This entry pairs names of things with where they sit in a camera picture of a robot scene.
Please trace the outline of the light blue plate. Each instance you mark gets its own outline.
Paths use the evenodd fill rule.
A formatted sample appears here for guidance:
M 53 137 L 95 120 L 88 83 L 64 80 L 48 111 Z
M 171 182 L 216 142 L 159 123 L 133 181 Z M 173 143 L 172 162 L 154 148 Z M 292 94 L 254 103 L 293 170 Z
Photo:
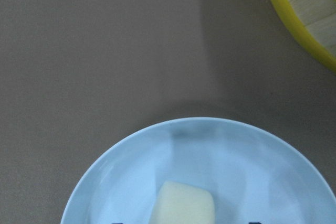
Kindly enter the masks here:
M 158 123 L 103 153 L 85 172 L 62 223 L 148 223 L 167 181 L 210 192 L 217 223 L 335 223 L 335 195 L 282 139 L 242 122 Z

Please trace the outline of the yellow bamboo steamer basket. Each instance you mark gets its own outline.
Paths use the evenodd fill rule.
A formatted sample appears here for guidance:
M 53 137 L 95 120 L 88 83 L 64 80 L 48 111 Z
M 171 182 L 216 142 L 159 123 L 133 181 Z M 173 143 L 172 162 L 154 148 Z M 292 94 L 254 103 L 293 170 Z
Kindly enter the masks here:
M 335 71 L 335 0 L 271 0 L 293 38 Z

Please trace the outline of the white steamed bun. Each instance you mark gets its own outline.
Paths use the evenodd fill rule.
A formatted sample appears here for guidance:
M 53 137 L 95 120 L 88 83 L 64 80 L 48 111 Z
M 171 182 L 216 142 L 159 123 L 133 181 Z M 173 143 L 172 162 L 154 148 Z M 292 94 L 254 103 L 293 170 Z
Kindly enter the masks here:
M 166 181 L 159 191 L 149 223 L 215 223 L 213 197 L 201 188 Z

